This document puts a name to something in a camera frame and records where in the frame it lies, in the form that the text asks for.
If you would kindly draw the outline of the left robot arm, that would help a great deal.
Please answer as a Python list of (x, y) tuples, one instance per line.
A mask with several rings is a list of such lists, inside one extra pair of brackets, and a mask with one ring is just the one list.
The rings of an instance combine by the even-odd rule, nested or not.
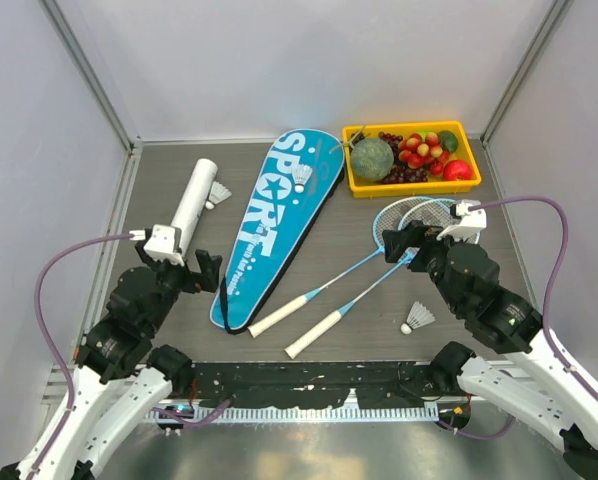
[(195, 252), (199, 271), (149, 257), (125, 271), (106, 315), (86, 334), (76, 367), (60, 366), (67, 392), (30, 453), (4, 466), (0, 479), (95, 479), (144, 417), (168, 396), (193, 387), (192, 360), (152, 341), (179, 296), (215, 292), (221, 257)]

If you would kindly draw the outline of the white shuttlecock tube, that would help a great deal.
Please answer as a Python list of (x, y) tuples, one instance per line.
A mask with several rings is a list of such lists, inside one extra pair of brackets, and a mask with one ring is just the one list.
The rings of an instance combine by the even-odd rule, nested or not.
[(198, 159), (180, 199), (170, 225), (180, 231), (179, 248), (182, 254), (188, 251), (217, 171), (218, 166), (213, 161)]

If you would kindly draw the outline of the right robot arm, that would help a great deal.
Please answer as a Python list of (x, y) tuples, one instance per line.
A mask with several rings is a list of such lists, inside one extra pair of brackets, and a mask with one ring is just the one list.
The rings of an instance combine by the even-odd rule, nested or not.
[(500, 375), (473, 351), (451, 342), (434, 359), (433, 386), (444, 394), (462, 388), (489, 400), (561, 450), (577, 475), (598, 479), (598, 381), (549, 328), (548, 312), (501, 286), (499, 265), (478, 244), (456, 241), (418, 220), (382, 237), (387, 262), (412, 253), (409, 270), (428, 274), (473, 337), (536, 384)]

